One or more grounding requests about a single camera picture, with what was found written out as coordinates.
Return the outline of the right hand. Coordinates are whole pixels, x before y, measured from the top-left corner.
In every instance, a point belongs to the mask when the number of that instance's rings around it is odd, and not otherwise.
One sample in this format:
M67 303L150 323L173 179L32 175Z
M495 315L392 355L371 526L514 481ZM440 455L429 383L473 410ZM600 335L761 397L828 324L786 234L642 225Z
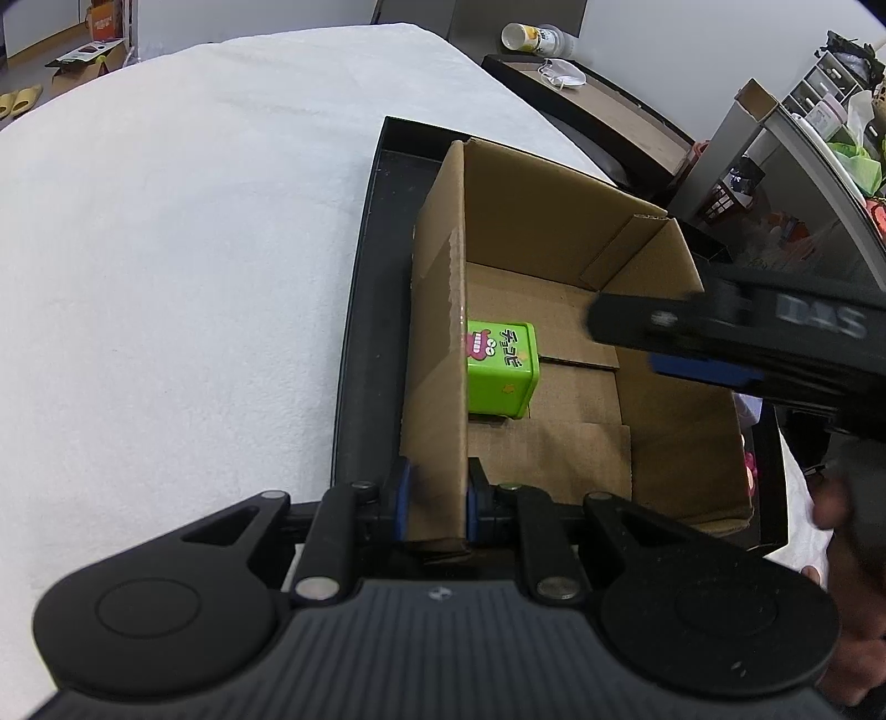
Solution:
M850 542L853 514L846 474L835 460L810 481L811 519L821 531L831 531L827 546L827 579L814 565L800 573L827 587L837 606L841 633L831 664L818 686L829 701L856 707L874 688L884 684L884 578L874 579L863 567Z

